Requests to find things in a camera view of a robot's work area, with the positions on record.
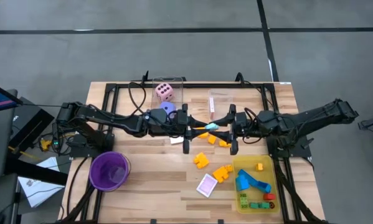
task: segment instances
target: purple bin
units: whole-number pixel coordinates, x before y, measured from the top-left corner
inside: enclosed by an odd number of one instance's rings
[[[118,152],[105,152],[93,160],[89,179],[96,189],[109,192],[126,181],[129,170],[125,156]]]

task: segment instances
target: black metal frame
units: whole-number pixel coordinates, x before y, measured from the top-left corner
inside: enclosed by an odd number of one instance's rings
[[[145,83],[146,80],[148,80],[148,72],[146,73],[146,75],[143,75],[142,80],[140,81],[145,88],[152,88],[153,85],[151,83]],[[183,87],[184,88],[259,88],[261,91],[261,95],[262,95],[262,103],[263,103],[264,110],[269,110],[269,105],[268,105],[267,96],[266,96],[267,91],[269,91],[270,93],[270,98],[273,103],[274,110],[275,111],[279,110],[277,100],[276,100],[275,87],[273,83],[252,83],[251,85],[250,84],[247,85],[241,73],[238,73],[238,75],[236,76],[235,82],[240,82],[240,83],[184,83]],[[121,88],[128,88],[128,84],[117,84],[117,83],[106,84],[105,95],[103,97],[103,105],[102,105],[103,110],[107,110],[109,95],[111,91],[113,91],[114,96],[113,96],[111,112],[112,113],[116,112],[118,95],[120,93]],[[102,130],[103,126],[99,125],[98,129]],[[113,131],[113,128],[108,128],[108,133],[111,134],[112,131]],[[276,150],[275,140],[273,138],[267,138],[267,146],[268,146],[268,152],[275,151]],[[279,160],[280,157],[273,156],[273,155],[270,155],[270,156],[272,156],[273,163],[275,165],[276,182],[278,185],[278,193],[279,193],[281,212],[282,212],[284,223],[301,223],[302,219],[301,219],[300,209],[301,210],[304,209],[306,213],[309,213],[309,209],[306,208],[302,200],[299,198],[299,196],[295,192],[295,185],[294,185],[294,180],[293,180],[293,173],[291,171],[290,160],[288,157],[283,158],[283,162],[284,162],[284,166],[286,170],[286,176],[287,176],[287,180],[286,180],[287,183],[285,183],[285,175],[280,169],[280,160]],[[292,197],[295,220],[290,220],[289,215],[288,215],[285,191],[283,189],[283,186],[285,184],[287,185],[285,186],[286,189],[288,189]],[[97,196],[95,199],[95,206],[93,209],[93,218],[92,218],[92,220],[95,220],[95,221],[97,221],[99,217],[102,193],[103,193],[102,191],[98,190]],[[88,212],[88,203],[86,203],[86,205],[84,206],[82,210],[81,220],[86,220],[87,212]],[[320,222],[319,220],[315,220],[309,217],[307,219],[308,221],[310,221],[309,223]]]

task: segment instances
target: blue toy block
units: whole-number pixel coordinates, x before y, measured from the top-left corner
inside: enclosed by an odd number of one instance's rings
[[[270,184],[267,184],[267,183],[264,183],[264,182],[261,182],[261,181],[257,181],[250,174],[245,172],[243,169],[240,169],[237,174],[239,176],[243,175],[252,187],[256,187],[266,194],[271,192],[271,185]]]
[[[262,192],[265,192],[266,194],[269,194],[272,188],[270,184],[267,184],[261,181],[258,181],[258,184],[255,187],[261,190]]]
[[[247,179],[244,175],[240,175],[236,178],[236,189],[237,190],[245,190],[248,189],[250,185],[248,184]]]

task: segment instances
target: yellow bin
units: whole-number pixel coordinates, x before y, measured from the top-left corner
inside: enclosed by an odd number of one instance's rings
[[[263,164],[262,171],[256,171],[256,166],[258,163]],[[245,172],[250,174],[254,179],[268,183],[271,185],[271,194],[276,195],[276,199],[268,201],[273,202],[275,205],[274,208],[250,208],[250,202],[265,202],[263,199],[263,192],[251,187],[246,190],[237,191],[236,189],[236,180],[235,183],[235,192],[236,192],[236,201],[237,201],[237,211],[240,213],[278,213],[280,211],[279,206],[279,196],[278,188],[276,186],[276,177],[275,171],[273,169],[273,162],[269,156],[235,156],[233,160],[234,166],[234,178],[236,179],[237,173],[240,169],[243,169]],[[247,194],[248,199],[248,208],[242,208],[240,205],[239,194]]]

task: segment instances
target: wooden table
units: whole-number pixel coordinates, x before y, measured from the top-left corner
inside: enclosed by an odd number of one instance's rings
[[[102,106],[105,82],[92,82],[87,98],[87,104]],[[184,102],[189,105],[189,114],[195,119],[208,122],[208,90],[205,88],[184,88]],[[281,113],[297,113],[297,105],[290,84],[275,83],[276,98]],[[244,107],[259,112],[263,109],[262,98],[255,89],[237,89],[240,94],[234,99],[237,111]],[[147,88],[146,102],[143,111],[151,104],[151,89]],[[140,104],[143,92],[132,89],[137,104]],[[127,115],[135,107],[130,101],[128,90],[121,89],[116,113]],[[256,214],[244,215],[237,212],[233,174],[224,183],[218,184],[209,198],[196,191],[196,187],[204,174],[211,174],[217,168],[232,163],[229,149],[210,145],[206,139],[196,138],[191,142],[190,154],[182,153],[182,144],[171,145],[168,137],[143,139],[127,135],[120,129],[114,129],[116,141],[114,151],[121,152],[128,157],[132,164],[131,174],[124,185],[118,190],[103,193],[99,223],[149,223],[150,219],[157,219],[158,223],[217,223],[224,219],[225,223],[283,223],[281,212],[273,215]],[[193,164],[194,155],[204,152],[210,164],[199,170]],[[241,154],[268,154],[264,139],[253,145],[246,145],[239,141]],[[82,159],[72,162],[62,205],[67,205],[67,195],[75,169]],[[75,178],[70,199],[70,209],[79,201],[85,192],[90,159],[81,167]],[[318,217],[324,219],[324,213],[316,186],[312,167],[302,159],[290,159],[296,191],[306,205]],[[88,219],[92,218],[95,194],[91,197]],[[293,219],[293,208],[290,196],[286,193],[289,216]]]

